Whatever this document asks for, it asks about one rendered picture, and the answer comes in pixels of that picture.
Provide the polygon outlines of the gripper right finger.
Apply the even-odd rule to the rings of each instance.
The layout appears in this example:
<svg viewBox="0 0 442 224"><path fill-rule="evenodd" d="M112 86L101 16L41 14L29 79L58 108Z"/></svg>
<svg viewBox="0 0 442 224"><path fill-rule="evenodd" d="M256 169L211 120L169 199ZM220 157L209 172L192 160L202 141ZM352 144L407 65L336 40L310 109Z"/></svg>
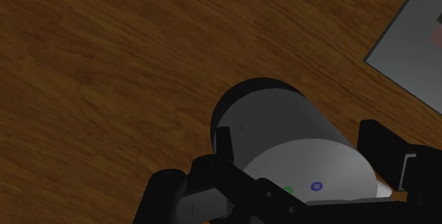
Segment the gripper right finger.
<svg viewBox="0 0 442 224"><path fill-rule="evenodd" d="M407 193L407 213L442 224L442 150L413 145L373 119L359 125L357 150L393 191Z"/></svg>

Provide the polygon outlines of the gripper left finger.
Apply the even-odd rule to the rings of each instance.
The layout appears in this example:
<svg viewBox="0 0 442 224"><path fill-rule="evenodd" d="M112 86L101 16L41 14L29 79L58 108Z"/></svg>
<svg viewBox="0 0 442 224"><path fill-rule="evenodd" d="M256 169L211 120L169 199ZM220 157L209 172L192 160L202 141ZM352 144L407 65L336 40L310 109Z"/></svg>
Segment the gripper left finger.
<svg viewBox="0 0 442 224"><path fill-rule="evenodd" d="M132 224L264 224L215 187L221 182L215 173L234 161L230 129L217 128L215 139L215 154L194 159L189 173L163 169L152 174Z"/></svg>

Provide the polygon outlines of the grey robot stand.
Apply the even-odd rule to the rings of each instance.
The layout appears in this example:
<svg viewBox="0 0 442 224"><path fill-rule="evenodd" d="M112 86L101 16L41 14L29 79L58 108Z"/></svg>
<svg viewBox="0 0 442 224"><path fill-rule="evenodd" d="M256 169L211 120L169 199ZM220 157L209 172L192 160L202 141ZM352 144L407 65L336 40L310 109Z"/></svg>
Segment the grey robot stand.
<svg viewBox="0 0 442 224"><path fill-rule="evenodd" d="M442 0L406 0L363 61L442 115Z"/></svg>

